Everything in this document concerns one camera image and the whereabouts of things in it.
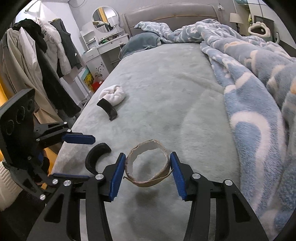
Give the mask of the yellow curtain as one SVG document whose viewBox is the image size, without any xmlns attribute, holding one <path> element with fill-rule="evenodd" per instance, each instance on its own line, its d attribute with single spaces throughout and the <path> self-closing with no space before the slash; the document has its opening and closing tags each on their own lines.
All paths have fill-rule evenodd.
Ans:
<svg viewBox="0 0 296 241">
<path fill-rule="evenodd" d="M 23 89 L 1 106 L 1 151 L 9 167 L 49 183 L 43 148 L 34 134 L 35 90 Z"/>
</svg>

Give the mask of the white fluffy sock far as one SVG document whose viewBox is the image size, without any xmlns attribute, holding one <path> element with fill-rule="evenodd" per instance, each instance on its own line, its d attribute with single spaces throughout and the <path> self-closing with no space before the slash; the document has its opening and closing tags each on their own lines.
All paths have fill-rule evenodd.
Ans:
<svg viewBox="0 0 296 241">
<path fill-rule="evenodd" d="M 119 85 L 112 85 L 100 92 L 99 100 L 105 99 L 112 106 L 120 104 L 125 99 L 125 91 Z"/>
</svg>

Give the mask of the bedside table lamp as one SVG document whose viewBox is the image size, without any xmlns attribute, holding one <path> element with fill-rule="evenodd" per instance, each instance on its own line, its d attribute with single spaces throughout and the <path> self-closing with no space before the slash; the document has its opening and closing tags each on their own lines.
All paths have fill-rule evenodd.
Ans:
<svg viewBox="0 0 296 241">
<path fill-rule="evenodd" d="M 236 24 L 237 32 L 239 33 L 240 32 L 240 25 L 243 24 L 243 20 L 242 20 L 241 16 L 238 15 L 237 13 L 230 13 L 229 22 Z"/>
</svg>

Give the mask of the white hanging jacket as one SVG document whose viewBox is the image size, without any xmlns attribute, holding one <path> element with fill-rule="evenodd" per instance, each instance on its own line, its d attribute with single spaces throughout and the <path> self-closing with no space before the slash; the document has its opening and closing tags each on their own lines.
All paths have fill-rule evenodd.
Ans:
<svg viewBox="0 0 296 241">
<path fill-rule="evenodd" d="M 59 32 L 47 21 L 37 19 L 36 23 L 39 24 L 41 32 L 44 35 L 44 40 L 47 44 L 45 55 L 52 68 L 58 72 L 60 77 L 69 74 L 72 68 L 69 59 L 66 56 Z"/>
</svg>

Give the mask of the yellow picture book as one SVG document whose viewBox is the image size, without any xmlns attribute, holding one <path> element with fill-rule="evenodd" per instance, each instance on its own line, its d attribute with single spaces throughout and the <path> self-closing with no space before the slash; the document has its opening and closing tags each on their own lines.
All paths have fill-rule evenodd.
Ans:
<svg viewBox="0 0 296 241">
<path fill-rule="evenodd" d="M 85 68 L 83 74 L 82 74 L 82 80 L 84 81 L 84 83 L 87 85 L 87 87 L 93 91 L 93 83 L 94 83 L 94 78 L 91 74 L 91 72 L 89 71 L 88 68 Z"/>
</svg>

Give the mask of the dark teal pillow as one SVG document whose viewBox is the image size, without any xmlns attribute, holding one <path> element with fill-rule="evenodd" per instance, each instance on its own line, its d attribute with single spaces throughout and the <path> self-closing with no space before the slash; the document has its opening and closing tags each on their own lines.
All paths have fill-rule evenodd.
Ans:
<svg viewBox="0 0 296 241">
<path fill-rule="evenodd" d="M 132 55 L 133 53 L 141 52 L 148 49 L 153 49 L 160 46 L 161 38 L 155 33 L 140 33 L 130 38 L 123 46 L 121 58 Z"/>
</svg>

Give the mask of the white vanity desk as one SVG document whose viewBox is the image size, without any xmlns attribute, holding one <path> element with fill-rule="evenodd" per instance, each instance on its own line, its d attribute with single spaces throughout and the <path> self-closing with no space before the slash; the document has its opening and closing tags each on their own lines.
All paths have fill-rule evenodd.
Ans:
<svg viewBox="0 0 296 241">
<path fill-rule="evenodd" d="M 104 81 L 121 59 L 121 48 L 129 41 L 129 35 L 115 26 L 110 32 L 105 25 L 96 27 L 92 21 L 82 27 L 81 36 L 87 51 L 82 54 L 95 81 Z"/>
</svg>

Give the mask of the round vanity mirror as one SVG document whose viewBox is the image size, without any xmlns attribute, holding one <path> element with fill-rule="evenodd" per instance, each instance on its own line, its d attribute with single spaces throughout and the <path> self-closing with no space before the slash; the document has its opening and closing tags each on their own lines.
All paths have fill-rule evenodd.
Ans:
<svg viewBox="0 0 296 241">
<path fill-rule="evenodd" d="M 118 26 L 119 18 L 118 18 L 117 12 L 109 6 L 101 6 L 94 11 L 92 15 L 92 23 L 94 27 L 100 32 L 102 33 L 110 32 L 108 18 L 112 16 L 117 16 L 118 24 L 116 26 Z"/>
</svg>

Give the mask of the white wardrobe cabinet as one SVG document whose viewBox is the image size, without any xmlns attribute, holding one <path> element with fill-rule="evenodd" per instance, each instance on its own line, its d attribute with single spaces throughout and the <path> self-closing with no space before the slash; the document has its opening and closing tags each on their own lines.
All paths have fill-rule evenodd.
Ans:
<svg viewBox="0 0 296 241">
<path fill-rule="evenodd" d="M 292 38 L 287 27 L 284 25 L 280 17 L 272 10 L 264 1 L 233 1 L 235 11 L 240 16 L 243 24 L 240 24 L 240 32 L 244 35 L 249 35 L 248 27 L 250 21 L 255 23 L 255 16 L 261 20 L 269 19 L 274 21 L 275 35 L 278 33 L 280 38 L 279 44 L 290 56 L 295 57 L 295 41 Z"/>
</svg>

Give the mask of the grey padded headboard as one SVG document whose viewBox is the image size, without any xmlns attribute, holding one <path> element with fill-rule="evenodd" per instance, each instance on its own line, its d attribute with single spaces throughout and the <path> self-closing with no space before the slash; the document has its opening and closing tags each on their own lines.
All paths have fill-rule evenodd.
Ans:
<svg viewBox="0 0 296 241">
<path fill-rule="evenodd" d="M 124 30 L 129 36 L 142 32 L 135 25 L 140 21 L 167 23 L 171 30 L 193 24 L 204 19 L 219 20 L 217 11 L 210 4 L 172 3 L 148 6 L 121 15 Z"/>
</svg>

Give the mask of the white cloud shaped ornament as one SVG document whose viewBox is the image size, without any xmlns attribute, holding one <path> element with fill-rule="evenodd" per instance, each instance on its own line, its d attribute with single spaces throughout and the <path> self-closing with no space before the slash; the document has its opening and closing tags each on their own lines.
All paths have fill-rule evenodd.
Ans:
<svg viewBox="0 0 296 241">
<path fill-rule="evenodd" d="M 253 36 L 260 37 L 262 39 L 269 39 L 272 37 L 270 29 L 265 23 L 256 22 L 248 28 L 248 33 Z"/>
</svg>

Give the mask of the white vanity lamp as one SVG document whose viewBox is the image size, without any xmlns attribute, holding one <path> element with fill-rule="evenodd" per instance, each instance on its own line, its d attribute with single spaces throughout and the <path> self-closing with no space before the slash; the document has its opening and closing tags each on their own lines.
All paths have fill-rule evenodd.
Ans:
<svg viewBox="0 0 296 241">
<path fill-rule="evenodd" d="M 111 31 L 118 24 L 117 16 L 112 16 L 108 18 L 108 22 L 109 22 L 109 30 Z"/>
</svg>

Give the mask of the black curved clip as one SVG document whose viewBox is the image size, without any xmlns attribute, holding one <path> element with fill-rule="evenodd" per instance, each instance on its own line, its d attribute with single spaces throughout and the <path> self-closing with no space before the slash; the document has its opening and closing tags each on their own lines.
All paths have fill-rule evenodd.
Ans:
<svg viewBox="0 0 296 241">
<path fill-rule="evenodd" d="M 102 108 L 107 113 L 110 121 L 113 121 L 117 118 L 116 109 L 106 99 L 102 98 L 99 102 L 97 102 L 97 106 Z"/>
</svg>

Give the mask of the blue cloud pattern blanket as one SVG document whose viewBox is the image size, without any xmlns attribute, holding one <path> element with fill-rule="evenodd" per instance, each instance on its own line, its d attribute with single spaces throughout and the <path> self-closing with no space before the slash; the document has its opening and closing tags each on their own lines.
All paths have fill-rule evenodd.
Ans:
<svg viewBox="0 0 296 241">
<path fill-rule="evenodd" d="M 163 43 L 198 43 L 211 63 L 240 160 L 240 189 L 269 238 L 295 240 L 295 58 L 274 42 L 214 19 L 172 31 L 139 22 Z"/>
</svg>

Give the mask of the dark grey hanging vest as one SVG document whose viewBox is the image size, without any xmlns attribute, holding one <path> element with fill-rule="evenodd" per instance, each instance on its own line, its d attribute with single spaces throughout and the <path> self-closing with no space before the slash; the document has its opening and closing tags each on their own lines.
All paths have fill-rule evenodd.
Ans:
<svg viewBox="0 0 296 241">
<path fill-rule="evenodd" d="M 70 66 L 72 68 L 77 67 L 77 69 L 80 69 L 82 64 L 79 58 L 79 53 L 73 44 L 71 34 L 67 32 L 63 21 L 61 19 L 55 19 L 51 22 L 51 25 L 53 25 L 60 34 L 61 42 L 64 47 L 65 54 L 69 60 Z"/>
</svg>

